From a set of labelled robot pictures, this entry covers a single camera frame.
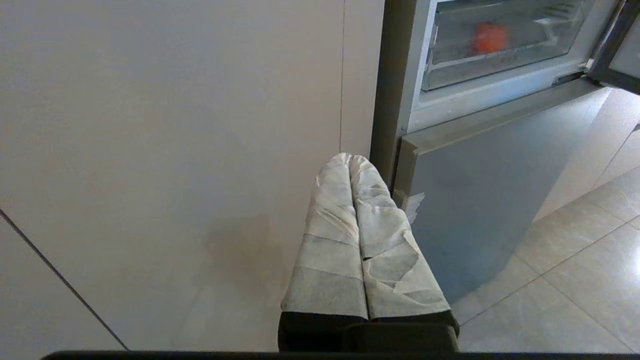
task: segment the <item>freezer drawer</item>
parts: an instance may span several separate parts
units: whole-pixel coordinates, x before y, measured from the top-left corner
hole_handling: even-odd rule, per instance
[[[578,79],[403,137],[394,200],[449,302],[504,268],[609,92]]]
[[[592,5],[593,0],[438,3],[422,89],[565,55]]]

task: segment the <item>cabinet door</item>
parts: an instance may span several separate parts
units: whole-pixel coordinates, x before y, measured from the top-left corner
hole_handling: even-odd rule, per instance
[[[612,159],[614,156],[617,157],[616,153],[623,147],[625,140],[638,122],[640,102],[636,99],[636,94],[622,89],[611,89],[598,116],[586,136],[580,139],[578,149],[571,156],[560,178],[542,204],[536,220],[590,192],[596,182],[602,181],[601,175],[607,167],[611,167],[610,163],[617,162],[612,162]]]
[[[589,72],[595,80],[640,94],[639,1],[627,1]]]
[[[637,167],[640,167],[640,131],[638,130],[629,135],[593,188],[598,188]]]
[[[0,218],[0,359],[81,349],[122,347]]]
[[[0,207],[128,347],[277,350],[351,4],[0,3]]]

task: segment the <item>tile grout line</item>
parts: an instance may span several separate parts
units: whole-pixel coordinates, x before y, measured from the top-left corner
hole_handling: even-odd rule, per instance
[[[585,309],[581,308],[578,304],[575,303],[575,301],[573,301],[569,296],[567,296],[567,294],[563,293],[562,290],[560,290],[559,288],[557,288],[555,285],[553,285],[549,280],[545,279],[544,277],[542,277],[542,279],[549,285],[551,285],[552,288],[556,289],[556,291],[558,291],[560,293],[560,295],[562,295],[565,299],[569,300],[569,302],[571,302],[573,305],[575,305],[578,309],[580,309],[583,313],[585,313],[585,315],[587,315],[590,319],[592,319],[595,323],[597,323],[601,328],[605,329],[605,331],[607,331],[611,336],[613,336],[614,339],[618,340],[622,345],[624,345],[627,349],[629,349],[629,351],[635,353],[634,349],[632,349],[629,345],[627,345],[627,343],[625,343],[624,341],[622,341],[622,339],[620,339],[619,337],[617,337],[613,332],[611,332],[609,329],[607,329],[606,326],[602,325],[598,320],[596,320],[595,318],[593,318],[593,316],[591,316],[591,314],[589,314]]]
[[[580,254],[581,252],[585,251],[586,249],[590,248],[591,246],[593,246],[595,243],[597,243],[598,241],[606,238],[607,236],[611,235],[611,233],[613,233],[615,230],[618,230],[619,228],[623,227],[624,225],[627,225],[631,220],[627,221],[627,222],[623,222],[622,224],[620,224],[620,226],[615,227],[613,230],[609,231],[608,233],[604,234],[603,236],[601,236],[599,239],[597,239],[596,241],[594,241],[593,243],[590,243],[589,245],[585,246],[583,249],[581,249],[580,251],[576,252],[575,254],[569,256],[568,258],[560,261],[556,266],[552,267],[551,269],[543,272],[542,274],[540,274],[540,276],[544,276],[546,273],[550,272],[551,270],[559,267],[560,265],[564,264],[567,260],[571,259],[572,257],[576,256],[577,254]]]
[[[460,324],[460,328],[462,328],[462,325],[465,325],[465,324],[466,324],[466,323],[468,323],[469,321],[471,321],[471,320],[473,320],[473,319],[477,318],[478,316],[480,316],[481,314],[483,314],[485,311],[487,311],[487,310],[491,309],[492,307],[496,306],[497,304],[500,304],[504,299],[506,299],[506,298],[508,298],[508,297],[512,296],[513,294],[517,293],[518,291],[520,291],[520,290],[521,290],[522,288],[524,288],[525,286],[529,285],[530,283],[534,282],[535,280],[538,280],[538,279],[539,279],[539,278],[541,278],[541,277],[542,277],[542,275],[538,275],[535,279],[533,279],[533,280],[531,280],[531,281],[527,282],[526,284],[522,285],[521,287],[517,288],[516,290],[513,290],[513,292],[509,293],[509,295],[507,295],[507,296],[505,296],[505,297],[501,298],[500,300],[496,301],[493,305],[491,305],[491,306],[487,307],[486,309],[484,309],[484,310],[480,311],[478,314],[476,314],[476,315],[472,316],[471,318],[469,318],[467,321],[465,321],[465,322],[461,323],[461,324]]]
[[[627,222],[629,222],[629,221],[633,220],[633,219],[631,219],[631,220],[625,220],[625,219],[623,219],[623,218],[620,218],[618,215],[615,215],[614,213],[611,213],[611,211],[609,211],[609,210],[607,210],[607,209],[605,209],[605,208],[601,207],[601,206],[600,206],[599,204],[597,204],[595,201],[591,201],[591,200],[587,199],[587,198],[586,198],[586,197],[584,197],[584,196],[582,196],[582,198],[583,198],[584,200],[587,200],[590,204],[597,206],[597,207],[598,207],[598,208],[600,208],[601,210],[604,210],[607,214],[611,215],[611,216],[612,216],[612,217],[614,217],[614,218],[617,218],[617,219],[618,219],[618,220],[620,220],[620,221],[624,221],[625,223],[627,223]]]
[[[629,135],[627,135],[627,137],[625,138],[625,141],[622,143],[623,145],[624,145],[624,143],[625,143],[625,142],[627,142],[627,140],[629,140],[629,138],[631,137],[631,135],[632,135],[633,133],[634,133],[634,132],[632,131],[631,133],[629,133]],[[611,181],[614,181],[615,179],[617,179],[617,178],[619,178],[620,176],[625,175],[625,174],[627,173],[627,172],[625,172],[625,174],[622,174],[622,175],[620,175],[620,176],[616,176],[616,177],[614,177],[613,179],[609,180],[608,182],[606,182],[606,183],[604,183],[604,184],[602,184],[602,185],[598,186],[597,188],[594,188],[594,186],[596,186],[596,184],[600,181],[600,179],[602,178],[602,176],[604,175],[604,173],[607,171],[607,168],[609,168],[609,165],[611,165],[611,163],[613,162],[613,159],[615,159],[615,158],[616,158],[616,155],[618,155],[618,153],[619,153],[621,150],[622,150],[622,146],[618,149],[618,151],[616,151],[616,153],[615,153],[615,154],[613,154],[613,158],[611,158],[611,160],[609,160],[609,162],[607,163],[607,166],[605,166],[605,167],[604,167],[604,170],[602,170],[602,172],[600,173],[600,176],[598,176],[598,179],[596,180],[596,182],[595,182],[595,183],[593,183],[593,185],[591,185],[591,190],[590,190],[589,192],[592,192],[593,190],[599,189],[599,188],[601,188],[601,187],[605,186],[606,184],[609,184]]]
[[[620,343],[622,345],[624,345],[625,347],[627,347],[631,352],[635,352],[634,349],[632,349],[629,345],[627,345],[627,343],[625,343],[624,341],[622,341],[622,339],[620,339],[619,337],[617,337],[615,334],[613,334],[609,329],[607,329],[607,327],[605,327],[604,325],[602,325],[598,320],[596,320],[595,318],[593,318],[593,316],[591,316],[591,314],[589,314],[585,309],[581,308],[578,304],[575,303],[575,301],[573,301],[567,294],[563,293],[562,290],[560,290],[559,288],[557,288],[555,285],[553,285],[549,280],[547,280],[545,278],[545,274],[549,273],[551,270],[559,267],[560,265],[562,265],[564,262],[568,261],[569,259],[571,259],[572,257],[576,256],[577,254],[580,254],[581,252],[585,251],[586,249],[590,248],[592,245],[594,245],[595,243],[599,242],[600,240],[606,238],[607,236],[609,236],[611,233],[613,233],[614,231],[618,230],[619,228],[623,227],[624,225],[627,225],[629,222],[631,222],[631,220],[624,222],[624,220],[620,219],[621,221],[623,221],[623,223],[616,227],[615,229],[609,231],[607,234],[603,235],[601,238],[597,239],[596,241],[594,241],[593,243],[590,243],[589,245],[587,245],[586,247],[584,247],[584,249],[576,252],[575,254],[571,255],[570,257],[562,260],[560,263],[558,263],[556,266],[552,267],[551,269],[543,272],[542,274],[540,274],[540,277],[542,277],[542,279],[544,279],[544,281],[546,281],[549,285],[551,285],[551,287],[553,287],[554,289],[556,289],[560,294],[562,294],[562,296],[564,296],[567,300],[569,300],[573,305],[576,305],[576,307],[578,307],[578,309],[580,309],[583,313],[587,314],[588,317],[590,317],[590,319],[592,319],[594,322],[596,322],[598,325],[600,325],[603,329],[605,329],[611,336],[613,336],[616,340],[620,341]]]
[[[571,255],[570,257],[568,257],[568,258],[566,258],[566,259],[562,260],[562,261],[561,261],[560,263],[558,263],[556,266],[554,266],[554,267],[552,267],[551,269],[549,269],[549,270],[547,270],[547,271],[543,272],[542,274],[541,274],[541,273],[539,273],[538,271],[536,271],[533,267],[531,267],[531,265],[530,265],[528,262],[526,262],[526,260],[525,260],[525,259],[522,259],[518,254],[516,254],[516,253],[514,252],[514,253],[513,253],[513,256],[515,256],[515,257],[516,257],[516,258],[518,258],[520,261],[522,261],[522,262],[523,262],[525,265],[527,265],[527,266],[528,266],[528,267],[529,267],[529,268],[530,268],[534,273],[538,274],[538,276],[537,276],[535,279],[533,279],[533,280],[531,280],[531,281],[527,282],[526,284],[522,285],[521,287],[517,288],[516,290],[512,291],[509,295],[506,295],[505,297],[503,297],[503,298],[501,298],[500,300],[496,301],[496,303],[494,303],[494,304],[492,304],[491,306],[487,307],[486,309],[484,309],[484,310],[480,311],[478,314],[476,314],[476,315],[474,315],[473,317],[469,318],[467,321],[465,321],[465,322],[461,323],[461,324],[460,324],[460,327],[462,327],[462,325],[465,325],[465,324],[466,324],[466,323],[468,323],[469,321],[471,321],[471,320],[475,319],[476,317],[478,317],[480,314],[484,313],[485,311],[487,311],[487,310],[491,309],[492,307],[496,306],[497,304],[499,304],[500,302],[502,302],[504,299],[506,299],[506,298],[508,298],[508,297],[512,296],[513,294],[515,294],[516,292],[520,291],[520,289],[524,288],[525,286],[529,285],[530,283],[534,282],[535,280],[538,280],[540,277],[541,277],[543,280],[547,281],[547,280],[544,278],[544,275],[545,275],[546,273],[548,273],[549,271],[551,271],[551,270],[555,269],[557,266],[559,266],[560,264],[564,263],[565,261],[567,261],[567,260],[571,259],[572,257],[576,256],[577,254],[580,254],[583,250],[587,249],[588,247],[592,246],[593,244],[597,243],[598,241],[602,240],[603,238],[606,238],[608,235],[610,235],[611,233],[613,233],[615,230],[618,230],[620,227],[623,227],[623,226],[624,226],[624,225],[626,225],[627,223],[628,223],[628,222],[622,223],[620,226],[618,226],[618,227],[614,228],[613,230],[609,231],[607,234],[604,234],[601,238],[599,238],[599,239],[597,239],[596,241],[594,241],[593,243],[590,243],[589,245],[587,245],[584,249],[582,249],[582,250],[580,250],[580,251],[576,252],[575,254]]]

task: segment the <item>tiled floor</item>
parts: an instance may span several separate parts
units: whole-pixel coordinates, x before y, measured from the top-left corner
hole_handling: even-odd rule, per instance
[[[462,351],[640,352],[640,168],[535,222],[452,309]]]

